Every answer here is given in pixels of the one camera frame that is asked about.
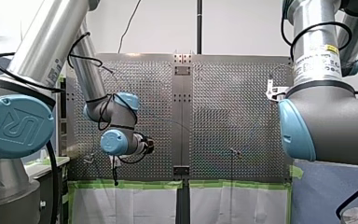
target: label sticker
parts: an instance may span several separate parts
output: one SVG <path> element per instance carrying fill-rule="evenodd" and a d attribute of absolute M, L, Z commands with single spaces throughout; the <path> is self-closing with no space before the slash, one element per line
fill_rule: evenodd
<path fill-rule="evenodd" d="M 338 48 L 334 47 L 333 45 L 326 45 L 326 48 L 329 51 L 335 52 L 336 54 L 339 53 Z"/>
<path fill-rule="evenodd" d="M 315 51 L 303 55 L 295 63 L 295 73 L 298 77 L 341 76 L 339 56 L 331 50 Z"/>
<path fill-rule="evenodd" d="M 48 73 L 48 77 L 46 78 L 46 83 L 49 87 L 54 87 L 57 82 L 58 76 L 62 70 L 62 62 L 59 59 L 56 59 L 51 66 L 51 69 Z"/>

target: warning label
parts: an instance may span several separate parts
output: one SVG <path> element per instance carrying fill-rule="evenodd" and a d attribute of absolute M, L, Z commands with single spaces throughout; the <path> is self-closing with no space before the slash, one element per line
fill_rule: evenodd
<path fill-rule="evenodd" d="M 334 49 L 303 55 L 295 63 L 298 76 L 341 75 L 341 63 Z"/>

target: metal rod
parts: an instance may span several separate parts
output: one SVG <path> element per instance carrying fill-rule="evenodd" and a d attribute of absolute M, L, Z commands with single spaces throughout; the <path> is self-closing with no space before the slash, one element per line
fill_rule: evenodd
<path fill-rule="evenodd" d="M 7 70 L 54 87 L 88 10 L 89 0 L 45 0 Z"/>
<path fill-rule="evenodd" d="M 202 0 L 197 0 L 197 54 L 202 54 Z"/>

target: metal bracket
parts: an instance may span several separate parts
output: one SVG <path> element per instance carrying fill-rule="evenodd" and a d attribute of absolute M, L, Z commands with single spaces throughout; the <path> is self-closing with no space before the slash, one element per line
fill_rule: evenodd
<path fill-rule="evenodd" d="M 176 76 L 190 76 L 190 67 L 189 66 L 175 66 L 175 75 Z"/>
<path fill-rule="evenodd" d="M 268 80 L 266 95 L 270 101 L 280 102 L 288 91 L 289 87 L 274 87 L 274 80 Z"/>
<path fill-rule="evenodd" d="M 173 166 L 173 175 L 190 175 L 189 166 Z"/>

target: blue joint cap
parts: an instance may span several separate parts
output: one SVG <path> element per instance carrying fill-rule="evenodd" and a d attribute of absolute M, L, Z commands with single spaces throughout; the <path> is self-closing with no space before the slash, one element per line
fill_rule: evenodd
<path fill-rule="evenodd" d="M 290 100 L 285 99 L 279 102 L 279 111 L 284 152 L 294 159 L 315 161 L 315 146 L 307 124 L 296 106 Z"/>
<path fill-rule="evenodd" d="M 0 97 L 0 159 L 17 159 L 40 150 L 53 134 L 51 110 L 27 95 Z"/>
<path fill-rule="evenodd" d="M 127 152 L 129 146 L 127 137 L 119 130 L 106 131 L 101 137 L 101 148 L 110 156 L 121 156 Z"/>
<path fill-rule="evenodd" d="M 123 99 L 123 101 L 125 101 L 130 107 L 131 109 L 137 111 L 139 108 L 139 98 L 137 95 L 131 94 L 131 93 L 127 93 L 127 92 L 119 92 L 117 94 L 121 99 Z M 115 102 L 126 106 L 118 97 L 115 97 Z"/>
<path fill-rule="evenodd" d="M 358 74 L 358 62 L 353 65 L 351 72 L 348 74 L 349 77 L 356 76 Z"/>
<path fill-rule="evenodd" d="M 87 109 L 87 105 L 84 105 L 84 107 L 83 107 L 83 116 L 88 120 L 92 120 L 90 118 L 90 115 L 89 115 L 89 112 L 88 112 L 88 109 Z"/>

